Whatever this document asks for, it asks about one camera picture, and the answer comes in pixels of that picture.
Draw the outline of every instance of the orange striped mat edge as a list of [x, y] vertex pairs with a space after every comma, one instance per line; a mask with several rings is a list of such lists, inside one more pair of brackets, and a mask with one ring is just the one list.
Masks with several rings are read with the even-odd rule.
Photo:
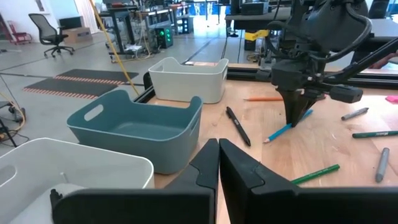
[[62, 80], [70, 80], [70, 81], [95, 82], [95, 83], [104, 83], [104, 84], [113, 84], [113, 85], [123, 85], [126, 83], [126, 82], [122, 82], [122, 81], [102, 80], [102, 79], [95, 79], [95, 78], [75, 78], [75, 77], [63, 77], [63, 76], [56, 76], [54, 78], [62, 79]]
[[48, 95], [56, 95], [56, 96], [67, 96], [67, 97], [75, 97], [75, 98], [83, 98], [83, 99], [96, 99], [95, 95], [87, 95], [87, 94], [79, 94], [79, 93], [67, 93], [62, 91], [50, 91], [50, 90], [39, 90], [33, 88], [24, 88], [24, 91], [28, 91], [31, 93], [42, 93]]

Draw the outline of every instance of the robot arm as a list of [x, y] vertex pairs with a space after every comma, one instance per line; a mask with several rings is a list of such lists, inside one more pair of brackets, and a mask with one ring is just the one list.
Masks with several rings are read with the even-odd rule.
[[[298, 6], [295, 1], [292, 3], [292, 17], [302, 14], [299, 24], [297, 21], [269, 23], [269, 29], [283, 29], [296, 36], [294, 48], [288, 53], [279, 52], [272, 47], [269, 38], [266, 39], [273, 53], [283, 58], [271, 68], [271, 83], [282, 95], [286, 122], [292, 123], [293, 127], [322, 98], [323, 93], [345, 103], [361, 99], [362, 90], [352, 86], [329, 85], [323, 82], [325, 78], [349, 79], [388, 55], [392, 48], [398, 49], [398, 39], [394, 39], [358, 63], [325, 75], [326, 63], [344, 57], [371, 38], [372, 26], [367, 18], [366, 3], [363, 0], [300, 0]], [[304, 6], [312, 8], [303, 13]]]

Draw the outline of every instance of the white plastic bin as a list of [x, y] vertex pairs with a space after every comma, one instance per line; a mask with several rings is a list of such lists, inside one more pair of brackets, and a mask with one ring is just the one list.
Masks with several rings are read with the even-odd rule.
[[156, 97], [161, 100], [191, 101], [199, 96], [204, 103], [217, 103], [225, 90], [228, 59], [216, 66], [181, 65], [168, 57], [149, 68]]
[[143, 157], [53, 139], [36, 139], [0, 157], [0, 223], [52, 224], [50, 191], [154, 187]]

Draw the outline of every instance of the pink eraser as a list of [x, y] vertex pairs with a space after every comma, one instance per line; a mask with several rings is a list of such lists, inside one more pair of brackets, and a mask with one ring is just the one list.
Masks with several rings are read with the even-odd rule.
[[387, 96], [386, 100], [390, 101], [391, 103], [398, 103], [398, 96]]

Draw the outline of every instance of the cardboard box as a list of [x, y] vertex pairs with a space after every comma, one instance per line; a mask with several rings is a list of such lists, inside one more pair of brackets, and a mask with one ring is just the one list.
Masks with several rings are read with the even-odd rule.
[[64, 40], [66, 44], [75, 44], [93, 39], [93, 37], [91, 36], [90, 28], [87, 27], [67, 29], [63, 30], [62, 32], [63, 34], [68, 35], [68, 37]]

